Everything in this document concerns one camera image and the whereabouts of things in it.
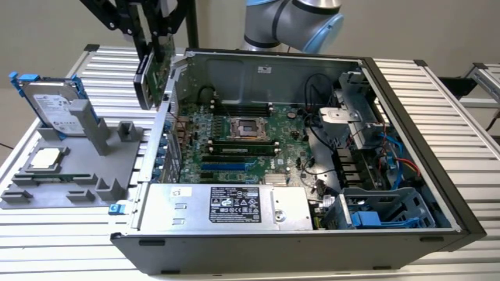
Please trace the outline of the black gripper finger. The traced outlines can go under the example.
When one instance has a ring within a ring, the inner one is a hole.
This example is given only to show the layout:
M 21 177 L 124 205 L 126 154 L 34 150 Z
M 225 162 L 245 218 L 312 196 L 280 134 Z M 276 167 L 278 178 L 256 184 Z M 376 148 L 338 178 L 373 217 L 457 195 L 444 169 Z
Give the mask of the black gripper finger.
M 176 1 L 172 11 L 166 1 L 149 2 L 149 33 L 152 39 L 154 70 L 162 71 L 169 65 L 170 37 L 177 32 L 192 7 L 192 1 Z
M 124 0 L 112 3 L 108 0 L 80 0 L 80 3 L 109 30 L 118 29 L 125 36 L 132 38 L 141 60 L 148 53 L 148 43 L 140 24 L 138 6 L 146 1 Z

